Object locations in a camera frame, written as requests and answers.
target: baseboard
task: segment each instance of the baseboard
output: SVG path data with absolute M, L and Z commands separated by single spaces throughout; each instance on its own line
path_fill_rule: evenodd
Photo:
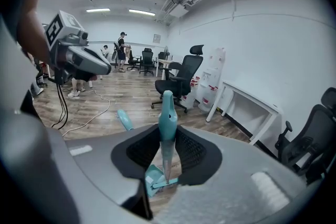
M 233 117 L 231 117 L 230 115 L 228 115 L 227 113 L 225 113 L 225 117 L 231 121 L 233 124 L 235 124 L 239 129 L 241 129 L 241 131 L 246 134 L 249 138 L 251 138 L 253 135 L 245 128 L 243 127 L 239 122 L 237 122 Z M 272 151 L 270 151 L 261 141 L 257 141 L 256 145 L 263 151 L 265 152 L 267 155 L 271 156 L 274 159 L 278 159 L 276 155 L 274 155 L 274 153 Z

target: shorts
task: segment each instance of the shorts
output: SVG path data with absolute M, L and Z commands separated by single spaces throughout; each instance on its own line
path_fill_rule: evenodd
M 118 59 L 119 60 L 126 60 L 126 54 L 125 52 L 121 51 L 121 50 L 118 50 Z

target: white cable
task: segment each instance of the white cable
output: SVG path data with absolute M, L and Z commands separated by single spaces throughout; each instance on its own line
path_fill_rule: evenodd
M 81 128 L 85 127 L 89 122 L 93 121 L 96 117 L 98 117 L 98 116 L 104 114 L 106 111 L 108 111 L 108 109 L 110 108 L 111 101 L 105 99 L 103 96 L 101 96 L 100 94 L 98 94 L 98 93 L 96 92 L 96 90 L 91 90 L 91 91 L 88 91 L 88 92 L 81 92 L 81 93 L 89 93 L 89 92 L 93 92 L 93 91 L 95 92 L 96 95 L 99 95 L 101 99 L 106 100 L 106 101 L 109 101 L 109 106 L 108 106 L 108 108 L 105 109 L 103 112 L 99 113 L 98 115 L 94 116 L 91 120 L 89 120 L 89 121 L 88 121 L 86 124 L 84 124 L 83 126 L 81 126 L 81 127 L 77 127 L 77 128 L 73 128 L 73 129 L 70 129 L 70 130 L 66 131 L 62 136 L 65 136 L 67 133 L 69 133 L 69 132 L 71 132 L 71 131 L 78 130 L 78 129 L 81 129 Z

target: chair headrest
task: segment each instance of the chair headrest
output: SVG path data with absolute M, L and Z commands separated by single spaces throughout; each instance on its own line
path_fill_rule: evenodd
M 190 48 L 190 53 L 194 55 L 203 55 L 202 47 L 204 45 L 196 45 Z

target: black cable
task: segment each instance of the black cable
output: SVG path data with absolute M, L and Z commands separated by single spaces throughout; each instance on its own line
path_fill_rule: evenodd
M 64 109 L 64 105 L 63 105 L 61 96 L 60 96 L 60 94 L 59 94 L 59 88 L 58 88 L 58 85 L 56 85 L 56 88 L 57 88 L 58 98 L 59 98 L 59 101 L 60 101 L 60 103 L 61 103 L 62 112 L 61 112 L 61 115 L 60 115 L 60 117 L 59 117 L 58 122 L 57 122 L 57 123 L 54 123 L 54 124 L 51 126 L 51 128 L 54 127 L 55 125 L 59 124 L 59 123 L 64 119 L 64 116 L 65 116 L 65 109 Z
M 59 91 L 61 92 L 61 96 L 62 96 L 62 99 L 64 101 L 64 105 L 65 105 L 65 109 L 66 109 L 66 115 L 67 115 L 67 117 L 65 118 L 65 121 L 64 121 L 63 125 L 60 128 L 58 128 L 60 130 L 60 129 L 62 129 L 64 127 L 64 125 L 68 121 L 68 107 L 67 107 L 67 103 L 65 102 L 65 99 L 64 99 L 64 96 L 63 96 L 63 92 L 61 90 L 61 86 L 59 86 Z

